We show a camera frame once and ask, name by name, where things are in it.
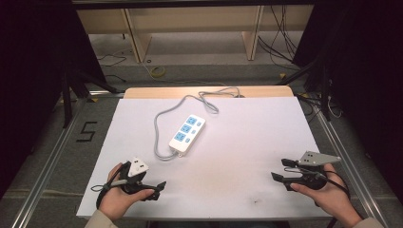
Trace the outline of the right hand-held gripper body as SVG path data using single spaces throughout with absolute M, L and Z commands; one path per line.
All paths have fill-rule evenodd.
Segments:
M 331 156 L 313 151 L 306 151 L 299 160 L 294 161 L 295 168 L 301 173 L 296 183 L 318 190 L 326 185 L 324 165 L 340 162 L 338 156 Z

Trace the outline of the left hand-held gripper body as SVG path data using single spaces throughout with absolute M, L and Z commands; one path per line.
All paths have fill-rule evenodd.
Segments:
M 121 185 L 122 190 L 131 195 L 144 189 L 152 189 L 152 186 L 142 183 L 147 170 L 148 166 L 138 158 L 124 163 L 120 171 L 120 180 L 125 181 Z

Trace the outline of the person's left hand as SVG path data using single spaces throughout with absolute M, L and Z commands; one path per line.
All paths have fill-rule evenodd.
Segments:
M 120 187 L 114 187 L 104 195 L 99 210 L 110 220 L 115 221 L 120 219 L 135 202 L 144 200 L 153 193 L 152 189 L 144 189 L 128 195 Z

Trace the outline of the person's right hand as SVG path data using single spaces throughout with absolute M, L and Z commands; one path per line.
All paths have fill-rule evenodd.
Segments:
M 362 217 L 354 209 L 346 193 L 332 183 L 319 190 L 292 183 L 291 187 L 300 194 L 311 198 L 322 210 L 337 219 L 344 228 L 354 228 Z

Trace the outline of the white table cover sheet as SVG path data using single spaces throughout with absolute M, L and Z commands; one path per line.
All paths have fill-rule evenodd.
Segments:
M 133 158 L 149 167 L 144 183 L 166 185 L 157 200 L 137 202 L 127 216 L 149 220 L 318 219 L 313 201 L 289 192 L 271 173 L 317 144 L 294 97 L 214 98 L 213 114 L 195 99 L 122 99 L 88 184 Z M 185 119 L 206 120 L 182 158 L 161 161 Z

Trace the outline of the white power strip blue sockets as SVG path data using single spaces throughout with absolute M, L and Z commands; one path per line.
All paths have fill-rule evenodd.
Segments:
M 169 142 L 168 145 L 171 151 L 179 157 L 185 156 L 201 134 L 205 123 L 206 120 L 204 118 L 189 115 Z

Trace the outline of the black metal stand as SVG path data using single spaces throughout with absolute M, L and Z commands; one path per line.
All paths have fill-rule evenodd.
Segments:
M 80 99 L 86 99 L 89 96 L 89 90 L 86 87 L 86 82 L 90 82 L 100 88 L 112 94 L 124 93 L 116 87 L 108 85 L 106 82 L 97 79 L 82 70 L 73 68 L 67 69 L 63 76 L 61 77 L 62 84 L 62 95 L 64 102 L 64 112 L 65 112 L 65 122 L 64 127 L 67 127 L 72 120 L 72 107 L 71 107 L 71 97 L 70 90 L 75 93 L 75 95 Z
M 307 76 L 304 83 L 305 90 L 307 92 L 312 92 L 317 89 L 320 92 L 320 111 L 326 120 L 329 121 L 330 108 L 328 106 L 328 96 L 330 95 L 330 77 L 328 67 L 326 67 L 323 61 L 314 60 L 312 63 L 293 73 L 291 76 L 281 79 L 278 86 L 286 86 L 304 75 Z

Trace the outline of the light wooden table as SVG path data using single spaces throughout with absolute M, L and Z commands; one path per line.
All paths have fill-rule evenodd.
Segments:
M 173 86 L 173 87 L 131 87 L 125 91 L 125 99 L 179 99 L 185 95 L 197 96 L 200 92 L 219 90 L 240 94 L 246 98 L 293 97 L 287 85 L 242 85 L 242 86 Z

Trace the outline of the black curtain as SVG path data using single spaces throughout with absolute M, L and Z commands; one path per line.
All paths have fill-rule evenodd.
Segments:
M 0 199 L 77 71 L 106 79 L 72 0 L 0 0 Z
M 403 0 L 313 0 L 294 63 L 325 58 L 331 90 L 365 152 L 403 203 Z

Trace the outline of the light wooden shelf unit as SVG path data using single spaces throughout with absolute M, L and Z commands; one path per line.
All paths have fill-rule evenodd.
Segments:
M 79 9 L 88 34 L 126 34 L 137 61 L 144 60 L 154 33 L 237 31 L 246 57 L 255 59 L 258 34 L 274 31 L 281 19 L 291 31 L 305 30 L 312 5 L 193 7 L 154 9 Z

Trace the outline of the aluminium floor rail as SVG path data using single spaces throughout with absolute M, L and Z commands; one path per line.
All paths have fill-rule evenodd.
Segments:
M 101 152 L 119 95 L 96 93 L 73 103 L 73 118 L 55 118 L 5 198 L 18 205 L 5 228 L 76 228 L 80 202 Z
M 313 110 L 317 113 L 316 117 L 324 129 L 335 153 L 341 158 L 341 166 L 366 214 L 377 219 L 385 228 L 390 228 L 389 222 L 383 216 L 375 197 L 362 179 L 359 169 L 354 166 L 353 160 L 336 133 L 334 126 L 326 119 L 318 107 L 314 106 Z

